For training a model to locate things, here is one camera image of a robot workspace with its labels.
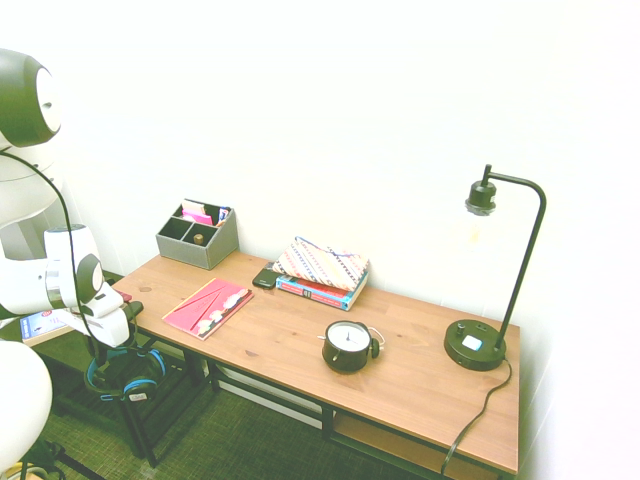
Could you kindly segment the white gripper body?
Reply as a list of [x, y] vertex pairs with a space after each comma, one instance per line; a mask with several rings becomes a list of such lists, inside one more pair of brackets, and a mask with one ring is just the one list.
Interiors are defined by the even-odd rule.
[[102, 344], [118, 347], [129, 338], [123, 297], [111, 287], [102, 287], [79, 312], [72, 312], [69, 326]]

